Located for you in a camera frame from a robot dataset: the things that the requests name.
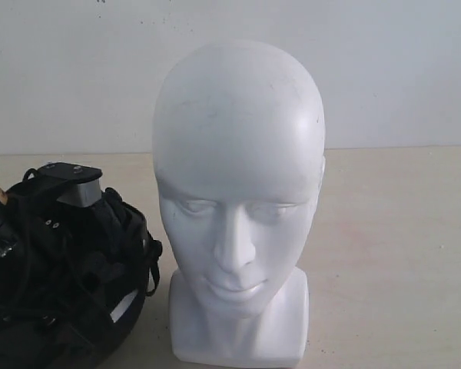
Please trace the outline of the black helmet with visor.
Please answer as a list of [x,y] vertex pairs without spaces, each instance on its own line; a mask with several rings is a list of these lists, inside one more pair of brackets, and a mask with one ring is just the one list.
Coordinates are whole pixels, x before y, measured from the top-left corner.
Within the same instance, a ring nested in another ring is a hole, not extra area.
[[160,280],[161,243],[113,188],[77,208],[8,195],[0,241],[0,368],[94,368],[133,330]]

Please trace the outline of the white mannequin head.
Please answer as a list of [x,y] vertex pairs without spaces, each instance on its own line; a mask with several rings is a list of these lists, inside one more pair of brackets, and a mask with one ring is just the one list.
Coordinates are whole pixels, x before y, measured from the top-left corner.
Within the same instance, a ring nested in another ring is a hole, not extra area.
[[325,170],[325,121],[305,67],[275,46],[202,46],[168,73],[153,119],[161,220],[177,270],[169,328],[181,361],[292,368],[309,288],[298,261]]

